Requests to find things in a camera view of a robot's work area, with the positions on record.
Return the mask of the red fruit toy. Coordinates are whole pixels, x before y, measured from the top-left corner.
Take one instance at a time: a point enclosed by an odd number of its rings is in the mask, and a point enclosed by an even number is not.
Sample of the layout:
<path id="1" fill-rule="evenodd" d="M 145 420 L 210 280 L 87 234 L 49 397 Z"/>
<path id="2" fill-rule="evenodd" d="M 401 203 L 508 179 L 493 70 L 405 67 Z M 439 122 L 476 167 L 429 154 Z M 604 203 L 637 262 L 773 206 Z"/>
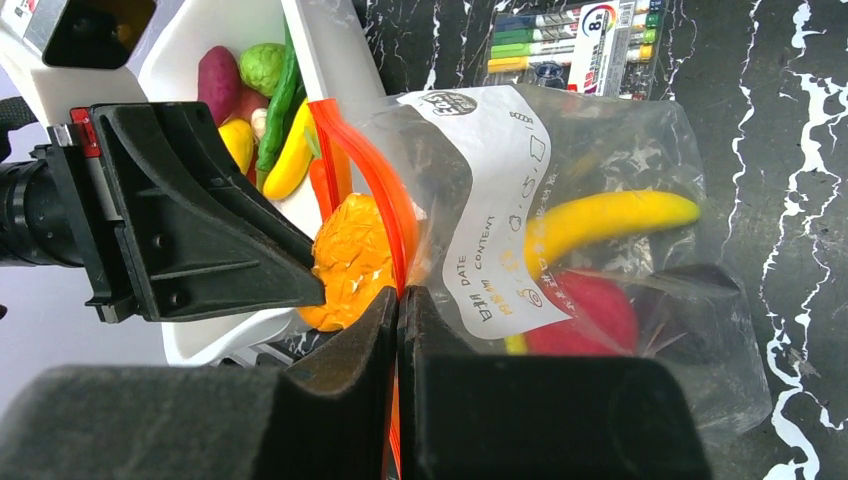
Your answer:
<path id="1" fill-rule="evenodd" d="M 566 320 L 524 334 L 530 353 L 536 355 L 619 356 L 634 353 L 638 321 L 628 295 L 615 283 L 589 276 L 585 271 L 561 271 L 556 285 L 543 287 Z"/>

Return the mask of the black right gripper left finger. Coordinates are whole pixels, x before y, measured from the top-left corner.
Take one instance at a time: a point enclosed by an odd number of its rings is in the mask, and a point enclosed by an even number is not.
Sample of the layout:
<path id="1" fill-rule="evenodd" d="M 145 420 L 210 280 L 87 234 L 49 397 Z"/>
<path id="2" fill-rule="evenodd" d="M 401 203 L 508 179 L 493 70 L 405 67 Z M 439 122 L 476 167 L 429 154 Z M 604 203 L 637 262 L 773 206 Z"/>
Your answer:
<path id="1" fill-rule="evenodd" d="M 289 367 L 71 366 L 1 422 L 5 479 L 380 479 L 398 317 L 383 290 Z"/>

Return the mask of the clear orange-zip bag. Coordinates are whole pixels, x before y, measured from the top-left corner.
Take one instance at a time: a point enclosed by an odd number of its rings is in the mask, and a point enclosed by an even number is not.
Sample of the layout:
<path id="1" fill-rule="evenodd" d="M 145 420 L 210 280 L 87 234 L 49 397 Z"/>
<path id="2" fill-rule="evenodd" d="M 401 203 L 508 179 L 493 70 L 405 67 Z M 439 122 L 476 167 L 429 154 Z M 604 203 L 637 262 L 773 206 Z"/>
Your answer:
<path id="1" fill-rule="evenodd" d="M 770 408 L 681 107 L 534 86 L 309 107 L 311 327 L 400 303 L 402 479 L 710 479 Z"/>

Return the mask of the purple sweet potato toy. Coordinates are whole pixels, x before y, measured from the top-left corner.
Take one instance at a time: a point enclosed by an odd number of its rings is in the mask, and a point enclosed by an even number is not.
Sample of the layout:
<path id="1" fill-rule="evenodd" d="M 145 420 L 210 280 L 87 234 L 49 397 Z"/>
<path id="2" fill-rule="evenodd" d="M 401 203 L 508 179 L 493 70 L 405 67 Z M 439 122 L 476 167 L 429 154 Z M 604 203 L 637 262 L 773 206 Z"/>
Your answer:
<path id="1" fill-rule="evenodd" d="M 216 125 L 236 109 L 241 87 L 237 61 L 226 47 L 212 47 L 198 62 L 197 99 L 208 106 Z"/>

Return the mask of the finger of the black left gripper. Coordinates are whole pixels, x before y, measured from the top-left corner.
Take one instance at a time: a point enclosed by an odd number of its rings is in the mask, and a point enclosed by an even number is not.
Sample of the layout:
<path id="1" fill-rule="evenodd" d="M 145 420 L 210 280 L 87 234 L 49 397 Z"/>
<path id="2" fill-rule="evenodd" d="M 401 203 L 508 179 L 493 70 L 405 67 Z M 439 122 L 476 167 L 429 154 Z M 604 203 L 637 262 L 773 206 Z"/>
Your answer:
<path id="1" fill-rule="evenodd" d="M 315 306 L 311 240 L 242 175 L 200 102 L 103 104 L 46 150 L 106 323 Z"/>

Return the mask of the orange ginger root toy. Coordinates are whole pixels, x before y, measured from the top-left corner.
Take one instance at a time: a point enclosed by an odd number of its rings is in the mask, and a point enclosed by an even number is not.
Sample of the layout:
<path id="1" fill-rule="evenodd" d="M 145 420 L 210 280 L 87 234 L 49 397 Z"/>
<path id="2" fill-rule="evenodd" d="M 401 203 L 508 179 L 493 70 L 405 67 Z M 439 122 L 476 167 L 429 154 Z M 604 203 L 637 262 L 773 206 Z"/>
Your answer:
<path id="1" fill-rule="evenodd" d="M 348 195 L 317 232 L 312 253 L 312 273 L 324 284 L 325 303 L 298 313 L 318 331 L 350 327 L 383 288 L 397 285 L 389 238 L 370 195 Z"/>

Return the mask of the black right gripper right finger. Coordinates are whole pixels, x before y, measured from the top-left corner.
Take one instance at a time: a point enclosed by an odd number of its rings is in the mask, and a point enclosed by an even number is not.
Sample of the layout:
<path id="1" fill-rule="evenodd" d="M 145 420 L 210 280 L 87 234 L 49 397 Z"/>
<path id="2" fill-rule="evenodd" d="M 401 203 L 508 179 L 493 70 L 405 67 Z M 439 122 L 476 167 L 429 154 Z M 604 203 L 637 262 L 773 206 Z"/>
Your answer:
<path id="1" fill-rule="evenodd" d="M 708 479 L 683 392 L 633 357 L 478 354 L 429 291 L 398 317 L 405 479 Z"/>

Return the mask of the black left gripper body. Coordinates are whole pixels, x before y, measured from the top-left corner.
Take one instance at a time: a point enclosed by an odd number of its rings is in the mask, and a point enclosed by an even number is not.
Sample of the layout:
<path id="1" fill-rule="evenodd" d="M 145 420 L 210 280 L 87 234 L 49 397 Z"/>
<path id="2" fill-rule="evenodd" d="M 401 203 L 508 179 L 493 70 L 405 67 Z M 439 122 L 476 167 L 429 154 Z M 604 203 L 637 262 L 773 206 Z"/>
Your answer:
<path id="1" fill-rule="evenodd" d="M 46 161 L 45 145 L 29 161 L 10 160 L 9 135 L 37 122 L 26 101 L 1 101 L 1 265 L 80 267 L 65 208 Z"/>

